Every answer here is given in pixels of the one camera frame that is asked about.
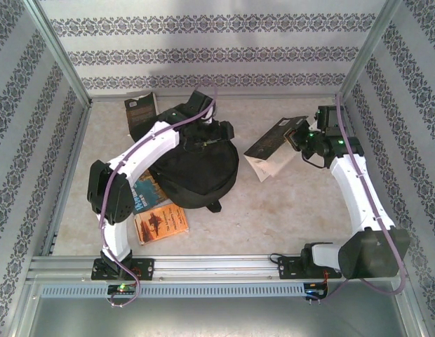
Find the patterned wallpaper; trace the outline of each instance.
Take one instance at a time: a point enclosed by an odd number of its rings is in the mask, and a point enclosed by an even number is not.
[[[400,5],[347,110],[380,198],[411,236],[406,267],[435,336],[435,1]]]
[[[82,114],[23,4],[0,1],[0,336],[46,239]]]
[[[93,96],[335,93],[383,3],[41,0]]]

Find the beige floor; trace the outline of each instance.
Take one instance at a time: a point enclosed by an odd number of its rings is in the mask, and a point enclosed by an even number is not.
[[[160,111],[178,101],[159,101]],[[330,99],[219,100],[217,119],[230,121],[240,166],[222,211],[186,210],[190,230],[139,246],[131,219],[128,239],[135,255],[299,253],[307,242],[342,243],[350,236],[349,214],[329,170],[296,156],[275,178],[257,179],[243,153],[281,117],[313,114]],[[96,256],[102,247],[98,221],[86,201],[90,165],[121,154],[128,136],[123,102],[94,103],[77,163],[54,255]]]

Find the enclosure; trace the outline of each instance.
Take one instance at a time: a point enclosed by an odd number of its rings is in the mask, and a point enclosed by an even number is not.
[[[234,126],[236,184],[221,212],[185,210],[188,233],[140,246],[129,218],[153,280],[109,308],[116,282],[91,280],[91,164],[133,144],[124,100],[153,91],[162,112],[203,80]],[[300,156],[261,183],[243,153],[337,92],[385,211],[410,235],[407,285],[388,297],[353,280],[310,305],[305,280],[280,279],[269,255],[346,242],[340,186]],[[132,333],[435,336],[435,0],[0,0],[0,336]]]

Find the book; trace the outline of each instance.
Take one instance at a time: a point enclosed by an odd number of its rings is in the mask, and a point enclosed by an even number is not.
[[[131,189],[135,200],[133,214],[145,212],[168,199],[148,170],[138,178]]]
[[[307,116],[280,119],[246,152],[244,157],[252,166],[261,182],[278,172],[298,153],[286,140],[285,134],[291,132]]]
[[[136,127],[144,121],[159,114],[155,93],[138,96],[124,101],[126,106],[128,130],[132,139],[135,139]]]
[[[140,244],[160,240],[188,230],[185,212],[175,204],[139,213],[134,222]]]

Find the orange book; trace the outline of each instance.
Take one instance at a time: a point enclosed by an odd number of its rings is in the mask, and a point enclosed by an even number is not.
[[[135,228],[140,244],[146,244],[188,230],[185,212],[170,204],[135,216]]]

